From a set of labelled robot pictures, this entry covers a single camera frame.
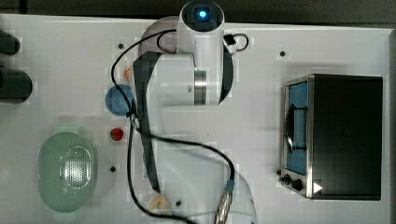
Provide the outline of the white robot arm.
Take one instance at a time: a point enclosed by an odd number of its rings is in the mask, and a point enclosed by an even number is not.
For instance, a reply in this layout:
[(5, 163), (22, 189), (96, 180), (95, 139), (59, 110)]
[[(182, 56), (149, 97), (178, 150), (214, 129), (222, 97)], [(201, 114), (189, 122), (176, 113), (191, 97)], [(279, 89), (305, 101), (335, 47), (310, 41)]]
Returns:
[(154, 214), (175, 224), (258, 224), (247, 181), (213, 147), (169, 136), (162, 111), (220, 105), (233, 85), (233, 56), (224, 45), (225, 16), (212, 0), (190, 0), (180, 11), (173, 53), (140, 48), (133, 84), (144, 163), (164, 203)]

